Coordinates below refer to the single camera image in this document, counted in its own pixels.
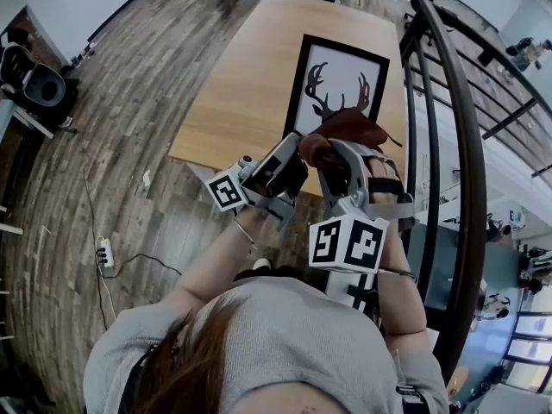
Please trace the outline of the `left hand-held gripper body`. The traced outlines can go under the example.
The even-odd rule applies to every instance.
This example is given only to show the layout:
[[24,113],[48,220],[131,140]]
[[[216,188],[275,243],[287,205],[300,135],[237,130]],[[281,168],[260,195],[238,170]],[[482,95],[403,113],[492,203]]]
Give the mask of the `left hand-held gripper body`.
[[290,166],[275,156],[263,161],[244,156],[204,183],[220,211],[250,206],[277,218],[281,229],[291,220],[298,198],[298,189],[283,176]]

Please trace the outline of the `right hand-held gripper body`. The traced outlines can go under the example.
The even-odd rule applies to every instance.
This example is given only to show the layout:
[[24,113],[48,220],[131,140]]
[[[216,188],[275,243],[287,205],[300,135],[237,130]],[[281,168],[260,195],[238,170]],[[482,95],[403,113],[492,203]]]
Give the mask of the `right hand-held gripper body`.
[[377,273],[390,222],[415,217],[410,194],[371,204],[365,188],[338,199],[329,214],[310,226],[309,266],[339,273]]

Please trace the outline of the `brown cloth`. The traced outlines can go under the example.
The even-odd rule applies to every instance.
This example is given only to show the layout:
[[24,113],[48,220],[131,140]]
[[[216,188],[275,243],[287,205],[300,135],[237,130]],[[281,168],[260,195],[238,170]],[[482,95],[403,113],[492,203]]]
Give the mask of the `brown cloth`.
[[350,166],[331,146],[330,139],[361,144],[378,151],[387,140],[403,146],[360,111],[345,109],[323,121],[317,129],[302,137],[298,144],[300,155],[309,166],[331,174],[350,173]]

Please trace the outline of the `framed deer picture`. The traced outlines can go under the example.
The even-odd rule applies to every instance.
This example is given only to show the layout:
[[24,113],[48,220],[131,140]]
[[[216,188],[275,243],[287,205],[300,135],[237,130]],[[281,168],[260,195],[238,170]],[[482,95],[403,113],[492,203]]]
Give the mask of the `framed deer picture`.
[[311,34],[303,36],[283,134],[308,135],[345,110],[376,122],[390,60]]

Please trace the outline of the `person's left forearm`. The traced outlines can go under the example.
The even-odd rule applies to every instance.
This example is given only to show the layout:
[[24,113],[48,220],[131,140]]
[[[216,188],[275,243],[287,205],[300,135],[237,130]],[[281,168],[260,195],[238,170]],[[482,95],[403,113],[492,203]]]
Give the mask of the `person's left forearm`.
[[185,308],[199,308],[222,294],[244,268],[254,247],[254,238],[265,220],[266,213],[259,209],[242,209],[208,249],[193,261],[166,298]]

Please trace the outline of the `person's right hand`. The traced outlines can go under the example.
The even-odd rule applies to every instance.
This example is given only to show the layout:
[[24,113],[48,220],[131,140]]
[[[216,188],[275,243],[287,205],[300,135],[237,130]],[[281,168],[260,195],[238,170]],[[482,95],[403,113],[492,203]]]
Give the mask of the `person's right hand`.
[[370,201],[374,204],[398,204],[404,187],[390,160],[379,157],[367,159]]

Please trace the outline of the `white table leg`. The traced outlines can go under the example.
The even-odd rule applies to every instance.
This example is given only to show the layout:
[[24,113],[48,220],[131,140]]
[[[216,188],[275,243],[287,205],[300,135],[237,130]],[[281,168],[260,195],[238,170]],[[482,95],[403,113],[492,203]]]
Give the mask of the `white table leg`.
[[201,166],[191,162],[187,162],[186,165],[204,185],[216,175],[216,171],[210,167]]

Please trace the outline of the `person's black trousers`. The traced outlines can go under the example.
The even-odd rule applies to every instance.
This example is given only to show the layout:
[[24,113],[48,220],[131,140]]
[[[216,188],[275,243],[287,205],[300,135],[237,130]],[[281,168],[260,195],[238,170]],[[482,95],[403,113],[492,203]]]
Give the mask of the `person's black trousers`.
[[248,269],[238,273],[234,278],[234,282],[257,277],[292,278],[299,281],[303,280],[302,274],[298,269],[285,265],[278,268],[259,267],[257,269]]

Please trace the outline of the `person's grey sweater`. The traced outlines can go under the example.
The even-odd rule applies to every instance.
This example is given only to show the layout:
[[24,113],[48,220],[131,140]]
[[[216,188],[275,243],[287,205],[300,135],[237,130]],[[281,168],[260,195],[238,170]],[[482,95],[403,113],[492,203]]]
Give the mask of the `person's grey sweater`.
[[[248,392],[300,381],[350,414],[403,414],[398,386],[416,388],[433,414],[449,414],[441,368],[427,351],[391,354],[374,323],[292,278],[244,279],[225,293],[240,307],[229,327],[222,413]],[[124,310],[85,367],[89,414],[116,414],[132,367],[181,317],[166,303]]]

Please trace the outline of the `dark metal railing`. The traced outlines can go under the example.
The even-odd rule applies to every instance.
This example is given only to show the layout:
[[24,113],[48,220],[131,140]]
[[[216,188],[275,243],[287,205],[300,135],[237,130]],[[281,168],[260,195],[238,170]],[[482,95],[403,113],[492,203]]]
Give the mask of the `dark metal railing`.
[[[477,121],[475,104],[468,89],[466,74],[461,65],[458,51],[447,31],[454,28],[474,43],[485,48],[503,65],[508,63],[506,56],[494,48],[481,35],[457,16],[431,1],[421,1],[424,20],[429,24],[433,42],[439,53],[437,62],[442,66],[454,114],[460,162],[460,235],[455,258],[455,269],[451,290],[445,310],[427,308],[426,315],[431,329],[439,335],[433,349],[439,361],[442,376],[450,380],[456,369],[461,352],[467,340],[472,318],[479,298],[482,280],[485,238],[486,238],[486,175],[480,126]],[[411,79],[410,57],[418,57],[423,81],[423,92],[429,125],[430,142],[430,194],[429,216],[423,245],[423,257],[418,276],[418,289],[421,295],[427,294],[434,266],[436,238],[438,230],[440,151],[438,144],[435,98],[430,84],[430,74],[426,66],[427,56],[423,54],[420,41],[415,39],[406,48],[400,49],[400,59],[404,69],[408,106],[408,175],[407,191],[415,191],[416,180],[416,114],[414,88]]]

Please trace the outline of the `black office chair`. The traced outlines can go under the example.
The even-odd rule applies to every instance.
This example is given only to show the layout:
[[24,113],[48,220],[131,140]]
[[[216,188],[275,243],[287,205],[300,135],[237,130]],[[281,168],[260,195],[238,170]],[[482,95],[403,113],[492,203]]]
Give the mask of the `black office chair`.
[[405,12],[404,14],[405,31],[399,43],[401,49],[406,48],[406,46],[411,44],[415,39],[420,41],[424,36],[428,39],[427,46],[433,46],[433,37],[429,31],[429,24],[423,18],[420,3],[421,1],[425,0],[411,0],[411,7],[415,13],[411,15],[410,13]]

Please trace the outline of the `person's bare neck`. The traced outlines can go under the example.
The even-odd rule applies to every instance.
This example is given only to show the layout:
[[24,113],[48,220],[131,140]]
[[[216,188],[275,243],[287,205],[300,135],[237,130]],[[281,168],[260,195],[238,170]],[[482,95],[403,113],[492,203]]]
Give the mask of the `person's bare neck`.
[[343,414],[333,398],[305,383],[263,386],[248,392],[229,414]]

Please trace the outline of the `black-framed window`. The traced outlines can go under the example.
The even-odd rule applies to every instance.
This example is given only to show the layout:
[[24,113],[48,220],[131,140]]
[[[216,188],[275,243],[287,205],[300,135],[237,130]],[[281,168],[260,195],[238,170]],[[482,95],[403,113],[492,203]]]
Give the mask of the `black-framed window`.
[[519,312],[505,359],[537,366],[552,363],[552,312]]

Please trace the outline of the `white desk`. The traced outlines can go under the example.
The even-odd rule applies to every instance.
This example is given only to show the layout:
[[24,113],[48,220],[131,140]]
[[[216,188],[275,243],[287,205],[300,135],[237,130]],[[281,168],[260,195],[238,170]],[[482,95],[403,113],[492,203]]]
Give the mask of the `white desk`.
[[18,120],[27,128],[40,131],[48,139],[53,138],[53,133],[37,122],[25,109],[11,100],[2,99],[0,100],[0,142],[12,119]]

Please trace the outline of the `white slatted rack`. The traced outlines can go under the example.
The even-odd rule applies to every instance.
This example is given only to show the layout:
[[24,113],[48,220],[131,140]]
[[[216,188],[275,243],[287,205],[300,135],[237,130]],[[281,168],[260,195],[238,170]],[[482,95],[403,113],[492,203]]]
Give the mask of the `white slatted rack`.
[[[14,226],[5,223],[3,219],[6,217],[8,209],[5,206],[0,205],[0,233],[9,233],[13,235],[24,235],[24,229],[22,227]],[[3,299],[8,297],[10,292],[8,290],[0,289],[0,304],[3,303]],[[0,342],[14,340],[15,336],[11,334],[4,334],[5,321],[0,317]]]

